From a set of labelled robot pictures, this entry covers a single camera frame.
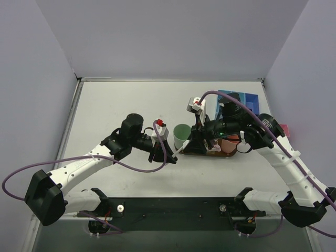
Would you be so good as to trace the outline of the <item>pink white toothbrush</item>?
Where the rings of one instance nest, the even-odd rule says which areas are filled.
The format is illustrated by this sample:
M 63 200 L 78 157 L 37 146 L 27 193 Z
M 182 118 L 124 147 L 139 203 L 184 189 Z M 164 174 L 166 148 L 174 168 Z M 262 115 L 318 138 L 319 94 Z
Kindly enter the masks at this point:
M 210 149 L 210 151 L 212 151 L 212 152 L 221 152 L 222 151 L 221 145 L 218 143 L 217 139 L 212 140 L 211 144 L 212 144 L 212 148 Z

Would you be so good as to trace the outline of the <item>green plastic cup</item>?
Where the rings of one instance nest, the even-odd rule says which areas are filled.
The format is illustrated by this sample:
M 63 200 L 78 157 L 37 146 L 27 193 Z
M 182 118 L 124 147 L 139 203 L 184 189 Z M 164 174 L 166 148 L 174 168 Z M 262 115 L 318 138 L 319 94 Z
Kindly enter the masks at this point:
M 174 146 L 176 149 L 182 147 L 183 143 L 191 134 L 191 127 L 187 124 L 178 124 L 173 130 Z

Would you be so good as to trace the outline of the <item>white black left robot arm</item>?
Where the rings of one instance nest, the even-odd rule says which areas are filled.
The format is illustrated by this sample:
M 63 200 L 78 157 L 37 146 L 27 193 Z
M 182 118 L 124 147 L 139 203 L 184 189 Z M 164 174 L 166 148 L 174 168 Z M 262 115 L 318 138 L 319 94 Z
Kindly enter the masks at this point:
M 98 188 L 71 190 L 99 170 L 120 161 L 136 148 L 149 153 L 149 162 L 176 164 L 171 150 L 169 134 L 162 120 L 153 123 L 152 135 L 142 131 L 143 117 L 132 113 L 108 137 L 86 155 L 51 172 L 37 171 L 31 178 L 24 197 L 25 203 L 44 226 L 59 220 L 63 214 L 77 212 L 94 216 L 122 216 L 123 205 L 112 203 Z

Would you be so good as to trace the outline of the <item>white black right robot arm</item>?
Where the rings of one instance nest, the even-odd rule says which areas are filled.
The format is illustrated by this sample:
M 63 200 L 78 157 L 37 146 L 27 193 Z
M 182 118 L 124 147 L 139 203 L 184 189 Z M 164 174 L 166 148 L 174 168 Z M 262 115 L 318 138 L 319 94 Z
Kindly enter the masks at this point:
M 248 144 L 269 162 L 289 188 L 286 193 L 272 193 L 247 187 L 234 198 L 233 212 L 245 217 L 255 212 L 282 215 L 300 228 L 321 221 L 327 207 L 335 207 L 335 188 L 327 187 L 312 174 L 271 115 L 255 115 L 240 102 L 237 93 L 213 90 L 205 95 L 211 93 L 221 97 L 220 115 L 215 120 L 206 114 L 205 96 L 191 97 L 188 102 L 186 109 L 195 114 L 196 122 L 184 153 L 206 155 L 217 140 Z

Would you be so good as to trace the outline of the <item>orange plastic cup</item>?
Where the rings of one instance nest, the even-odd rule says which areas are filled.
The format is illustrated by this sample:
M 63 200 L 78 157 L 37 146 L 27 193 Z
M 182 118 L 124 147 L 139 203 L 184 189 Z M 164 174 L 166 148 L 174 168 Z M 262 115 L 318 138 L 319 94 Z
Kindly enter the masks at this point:
M 221 150 L 224 153 L 230 154 L 236 151 L 236 146 L 240 142 L 238 135 L 231 135 L 227 139 L 221 139 Z

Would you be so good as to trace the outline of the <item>pink plastic drawer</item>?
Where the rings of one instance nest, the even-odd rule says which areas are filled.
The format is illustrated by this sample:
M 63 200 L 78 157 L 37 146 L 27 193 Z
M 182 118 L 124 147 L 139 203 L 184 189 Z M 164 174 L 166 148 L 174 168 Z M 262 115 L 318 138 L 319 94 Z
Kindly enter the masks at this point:
M 289 128 L 287 124 L 280 124 L 281 128 L 284 131 L 284 134 L 286 135 L 286 137 L 290 137 L 290 132 L 289 132 Z

